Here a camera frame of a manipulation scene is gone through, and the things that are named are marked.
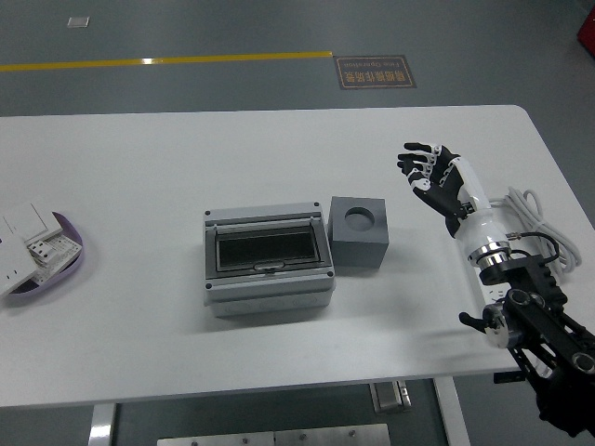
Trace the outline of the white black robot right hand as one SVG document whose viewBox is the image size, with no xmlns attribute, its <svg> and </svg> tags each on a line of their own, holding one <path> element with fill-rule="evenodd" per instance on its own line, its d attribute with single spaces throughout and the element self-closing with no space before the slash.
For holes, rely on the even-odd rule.
<svg viewBox="0 0 595 446">
<path fill-rule="evenodd" d="M 445 219 L 470 264 L 484 269 L 510 259 L 507 236 L 470 163 L 442 144 L 407 142 L 397 157 L 417 198 Z"/>
</svg>

